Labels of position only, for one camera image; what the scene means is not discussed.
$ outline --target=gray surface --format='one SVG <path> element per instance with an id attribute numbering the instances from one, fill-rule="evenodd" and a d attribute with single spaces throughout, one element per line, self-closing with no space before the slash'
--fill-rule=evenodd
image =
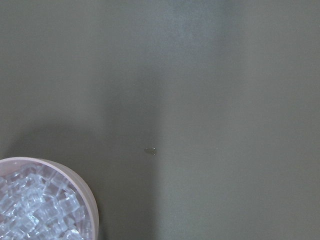
<path id="1" fill-rule="evenodd" d="M 0 155 L 79 173 L 99 239 L 319 239 L 319 10 L 1 1 Z"/>

